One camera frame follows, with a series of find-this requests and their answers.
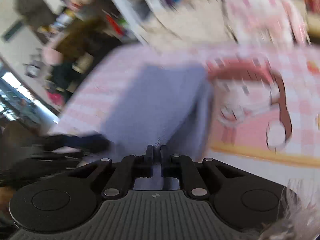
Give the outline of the purple and mauve sweater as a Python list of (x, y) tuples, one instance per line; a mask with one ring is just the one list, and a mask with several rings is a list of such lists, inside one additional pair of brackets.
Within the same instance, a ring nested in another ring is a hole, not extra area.
[(103, 124), (111, 142), (101, 154), (114, 162), (143, 155), (148, 145), (199, 160), (209, 134), (212, 88), (199, 64), (175, 69), (145, 67)]

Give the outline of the pink checkered desk mat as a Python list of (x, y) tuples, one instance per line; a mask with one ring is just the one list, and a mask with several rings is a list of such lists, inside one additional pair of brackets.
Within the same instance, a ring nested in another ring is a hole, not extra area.
[(134, 44), (103, 59), (64, 107), (51, 133), (97, 131), (146, 66), (194, 63), (213, 76), (209, 157), (281, 184), (319, 183), (319, 46), (278, 50), (218, 44), (172, 52)]

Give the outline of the olive green garment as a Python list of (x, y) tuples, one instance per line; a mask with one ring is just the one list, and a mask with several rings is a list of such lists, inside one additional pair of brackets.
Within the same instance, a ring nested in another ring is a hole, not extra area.
[(66, 36), (57, 43), (55, 50), (62, 54), (64, 61), (74, 62), (86, 53), (93, 57), (106, 54), (121, 46), (115, 36), (104, 32), (107, 23), (100, 18), (76, 22)]

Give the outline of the red tassel ornament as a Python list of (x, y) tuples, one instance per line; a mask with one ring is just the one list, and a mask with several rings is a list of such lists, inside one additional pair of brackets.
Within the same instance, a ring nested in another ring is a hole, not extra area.
[(120, 25), (116, 22), (116, 20), (109, 14), (105, 13), (105, 18), (109, 25), (111, 26), (112, 30), (120, 37), (124, 36), (124, 32)]

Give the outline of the cream beige garment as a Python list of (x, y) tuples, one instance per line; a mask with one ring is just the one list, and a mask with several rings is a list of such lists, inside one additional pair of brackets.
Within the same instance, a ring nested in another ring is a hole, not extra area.
[(158, 9), (137, 31), (159, 51), (234, 41), (225, 25), (221, 0), (189, 0), (178, 3), (175, 10)]

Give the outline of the white pink plush bunny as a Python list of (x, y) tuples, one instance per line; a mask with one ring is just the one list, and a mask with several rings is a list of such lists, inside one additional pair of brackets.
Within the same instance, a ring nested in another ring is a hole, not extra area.
[(223, 0), (223, 9), (238, 44), (306, 45), (306, 23), (292, 0)]

